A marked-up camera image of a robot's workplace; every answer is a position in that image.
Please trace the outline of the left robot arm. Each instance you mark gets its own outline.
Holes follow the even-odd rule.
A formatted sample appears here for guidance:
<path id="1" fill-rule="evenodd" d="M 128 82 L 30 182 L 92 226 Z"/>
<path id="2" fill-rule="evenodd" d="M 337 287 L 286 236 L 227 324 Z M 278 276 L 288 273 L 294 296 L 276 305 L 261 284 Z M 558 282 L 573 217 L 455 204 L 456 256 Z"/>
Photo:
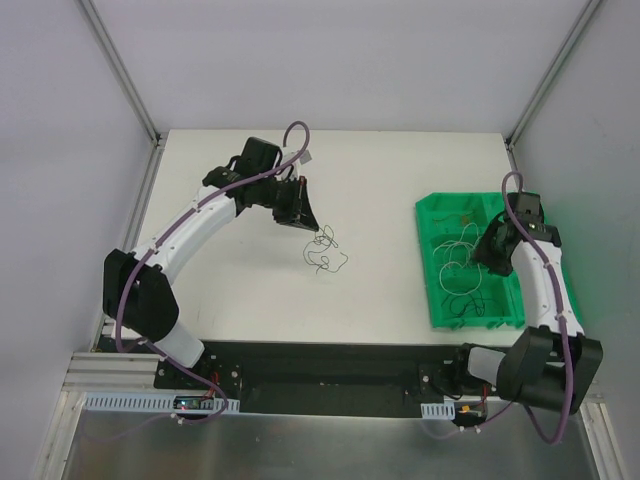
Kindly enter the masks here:
<path id="1" fill-rule="evenodd" d="M 245 209 L 271 211 L 279 225 L 318 231 L 307 178 L 299 171 L 308 151 L 283 152 L 251 137 L 227 165 L 207 173 L 191 203 L 169 225 L 130 252 L 104 261 L 102 308 L 122 326 L 178 362 L 176 375 L 188 388 L 204 387 L 210 363 L 205 346 L 181 323 L 172 284 L 191 257 Z"/>

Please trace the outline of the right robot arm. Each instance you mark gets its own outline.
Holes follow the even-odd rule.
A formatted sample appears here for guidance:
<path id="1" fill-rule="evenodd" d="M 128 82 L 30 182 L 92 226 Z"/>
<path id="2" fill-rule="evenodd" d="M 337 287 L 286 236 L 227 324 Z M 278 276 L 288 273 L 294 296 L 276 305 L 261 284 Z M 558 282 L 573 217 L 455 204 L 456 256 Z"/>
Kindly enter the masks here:
<path id="1" fill-rule="evenodd" d="M 450 369 L 452 387 L 473 394 L 484 384 L 525 407 L 575 414 L 603 359 L 586 337 L 561 268 L 559 231 L 545 221 L 539 195 L 510 192 L 481 237 L 474 260 L 492 274 L 515 274 L 526 326 L 506 351 L 465 343 Z"/>

